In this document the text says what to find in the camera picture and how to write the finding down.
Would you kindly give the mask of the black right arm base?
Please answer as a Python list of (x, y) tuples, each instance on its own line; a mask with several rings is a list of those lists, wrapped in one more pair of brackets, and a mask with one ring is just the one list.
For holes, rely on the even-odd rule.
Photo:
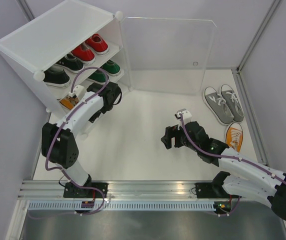
[(230, 195), (222, 186), (213, 185), (211, 182), (195, 183), (196, 196), (198, 199), (229, 199)]

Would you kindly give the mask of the red sneaker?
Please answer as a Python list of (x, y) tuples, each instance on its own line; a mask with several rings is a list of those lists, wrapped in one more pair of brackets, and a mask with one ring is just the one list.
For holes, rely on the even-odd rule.
[(92, 65), (96, 60), (94, 53), (89, 48), (84, 47), (82, 44), (73, 49), (71, 53), (84, 65)]
[(91, 47), (98, 55), (106, 55), (109, 52), (109, 45), (98, 33), (85, 40), (85, 44)]

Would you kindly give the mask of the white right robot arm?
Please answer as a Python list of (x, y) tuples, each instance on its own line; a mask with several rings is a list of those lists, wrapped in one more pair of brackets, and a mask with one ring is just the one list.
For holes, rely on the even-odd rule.
[(246, 159), (226, 143), (209, 137), (196, 121), (166, 127), (161, 142), (166, 149), (187, 147), (204, 162), (223, 169), (212, 181), (214, 196), (227, 194), (259, 202), (286, 221), (286, 172)]

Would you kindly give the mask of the black sneaker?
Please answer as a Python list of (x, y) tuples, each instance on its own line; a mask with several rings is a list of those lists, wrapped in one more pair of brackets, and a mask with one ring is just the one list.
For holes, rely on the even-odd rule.
[(78, 74), (81, 70), (84, 69), (84, 64), (70, 53), (57, 61), (55, 65), (60, 66), (73, 74)]
[(70, 85), (70, 77), (65, 73), (63, 68), (48, 69), (44, 72), (44, 82), (46, 85), (56, 88), (66, 88)]

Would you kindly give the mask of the green sneaker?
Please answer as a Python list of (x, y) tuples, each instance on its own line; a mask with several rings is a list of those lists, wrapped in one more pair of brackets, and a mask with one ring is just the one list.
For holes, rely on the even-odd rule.
[(101, 68), (105, 70), (110, 76), (118, 76), (121, 73), (121, 67), (114, 61), (108, 60)]
[(93, 83), (97, 83), (100, 85), (104, 85), (106, 81), (109, 80), (109, 76), (105, 75), (102, 71), (96, 70), (94, 73), (92, 73), (89, 77), (87, 77), (87, 80)]

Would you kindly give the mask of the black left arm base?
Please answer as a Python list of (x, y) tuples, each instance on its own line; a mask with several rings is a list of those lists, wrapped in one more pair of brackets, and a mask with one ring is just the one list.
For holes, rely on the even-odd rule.
[[(99, 189), (104, 197), (107, 196), (108, 186), (109, 184), (107, 182), (93, 182), (91, 185), (92, 188)], [(102, 199), (102, 195), (97, 190), (79, 188), (71, 182), (65, 184), (63, 197), (66, 199)]]

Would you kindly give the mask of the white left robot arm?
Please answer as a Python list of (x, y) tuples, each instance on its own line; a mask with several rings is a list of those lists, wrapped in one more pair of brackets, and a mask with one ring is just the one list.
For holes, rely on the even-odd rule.
[(112, 110), (121, 100), (122, 90), (117, 83), (93, 83), (69, 113), (56, 123), (47, 122), (42, 127), (41, 154), (45, 157), (45, 169), (62, 171), (81, 198), (91, 195), (92, 178), (79, 161), (76, 137), (87, 123)]

